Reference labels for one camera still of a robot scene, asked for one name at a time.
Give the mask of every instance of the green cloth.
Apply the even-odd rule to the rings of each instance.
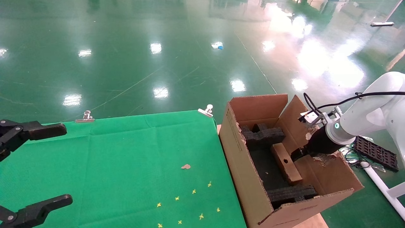
[[[65,136],[29,141],[0,163],[0,205],[72,195],[42,228],[246,228],[214,119],[185,111],[65,125]]]

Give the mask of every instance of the cardboard box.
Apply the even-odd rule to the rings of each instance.
[[[363,188],[341,155],[331,155],[326,162],[308,155],[294,165],[302,177],[301,184],[314,186],[319,196],[283,204],[274,210],[239,125],[248,125],[250,129],[255,123],[266,123],[269,128],[281,127],[286,135],[282,143],[291,154],[307,144],[305,134],[309,130],[298,117],[308,110],[297,96],[287,103],[287,94],[235,97],[225,110],[220,139],[250,228],[294,227]]]

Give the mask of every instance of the black cable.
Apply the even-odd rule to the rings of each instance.
[[[314,102],[311,100],[311,98],[308,96],[308,94],[305,92],[304,93],[304,99],[305,102],[307,103],[307,105],[309,106],[309,108],[315,112],[315,114],[320,115],[322,112],[316,108],[316,105],[314,104]]]
[[[322,106],[318,107],[317,109],[325,108],[325,107],[329,107],[329,106],[338,106],[338,105],[341,105],[341,104],[346,103],[348,101],[351,101],[351,100],[354,100],[354,99],[359,99],[359,98],[362,98],[362,97],[379,96],[379,95],[405,95],[405,92],[397,91],[397,92],[368,92],[368,93],[362,93],[362,94],[357,93],[357,95],[354,96],[354,97],[347,98],[346,100],[341,101],[339,103],[322,105]]]
[[[315,112],[315,113],[316,113],[317,111],[318,111],[319,113],[322,113],[322,112],[319,110],[319,109],[321,109],[321,108],[330,107],[330,106],[338,106],[338,105],[341,105],[341,104],[343,104],[343,103],[346,103],[346,102],[351,101],[351,100],[354,100],[354,99],[361,99],[362,97],[381,96],[381,95],[405,95],[405,92],[397,91],[397,92],[368,92],[368,93],[356,93],[356,96],[347,98],[346,100],[343,100],[343,101],[341,101],[341,102],[339,102],[339,103],[327,104],[327,105],[322,105],[322,106],[319,106],[319,107],[316,107],[316,106],[315,106],[315,104],[312,102],[312,100],[311,100],[311,98],[308,96],[308,94],[304,93],[304,98],[305,98],[305,97],[308,97],[308,100],[309,100],[309,101],[311,102],[311,104],[314,106],[314,107],[311,107],[311,106],[309,105],[307,99],[305,98],[305,101],[307,102],[308,106],[311,108],[311,111],[309,111],[309,112],[307,113],[307,115],[308,115],[308,114],[311,113],[311,112]]]

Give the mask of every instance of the metal clip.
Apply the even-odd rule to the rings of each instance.
[[[90,115],[90,111],[89,110],[86,110],[85,112],[84,112],[84,116],[83,116],[83,119],[82,120],[76,120],[75,122],[76,123],[88,123],[88,122],[94,122],[94,119],[93,119],[93,117]]]
[[[198,112],[212,118],[213,117],[213,114],[211,114],[212,108],[213,108],[212,105],[207,105],[207,108],[205,110],[199,108]]]

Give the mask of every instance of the white pipe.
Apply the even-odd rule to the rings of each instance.
[[[369,163],[362,161],[361,166],[364,168],[366,173],[370,176],[370,178],[374,181],[380,191],[384,194],[387,200],[391,203],[394,209],[398,212],[401,218],[405,221],[405,208],[399,202],[399,200],[395,197],[392,197],[388,194],[389,188],[385,185],[385,183],[381,180],[378,174],[374,171],[374,169],[369,165]]]
[[[392,198],[398,198],[401,195],[405,195],[405,182],[402,182],[401,184],[392,187],[388,189],[387,193],[392,197]]]

